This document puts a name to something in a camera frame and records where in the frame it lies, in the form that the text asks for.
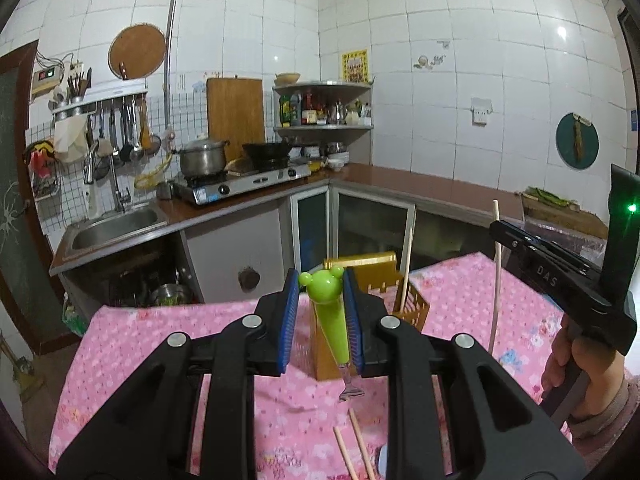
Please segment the right hand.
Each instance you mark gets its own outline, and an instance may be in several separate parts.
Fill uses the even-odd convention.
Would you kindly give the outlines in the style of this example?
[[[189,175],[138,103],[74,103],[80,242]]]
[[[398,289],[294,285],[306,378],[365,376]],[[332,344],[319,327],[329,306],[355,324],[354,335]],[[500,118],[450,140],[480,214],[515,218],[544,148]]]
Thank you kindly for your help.
[[[612,348],[584,336],[570,336],[570,318],[564,314],[561,329],[555,335],[551,354],[541,375],[544,393],[564,382],[567,363],[575,364],[589,377],[582,399],[572,413],[584,420],[603,413],[614,401],[625,378],[624,357]]]

